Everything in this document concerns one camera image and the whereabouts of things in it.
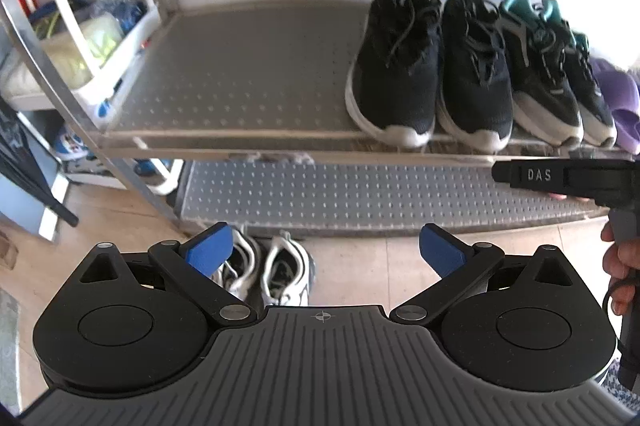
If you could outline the person's right hand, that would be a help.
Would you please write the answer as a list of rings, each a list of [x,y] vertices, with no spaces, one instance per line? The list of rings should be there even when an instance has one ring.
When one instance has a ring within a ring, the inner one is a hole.
[[[611,224],[608,222],[601,231],[601,240],[610,243],[602,260],[602,268],[610,279],[610,285],[626,279],[631,270],[640,268],[640,242],[638,238],[626,242],[616,242]],[[611,296],[611,309],[616,316],[623,316],[632,301],[636,288],[631,285],[621,286]]]

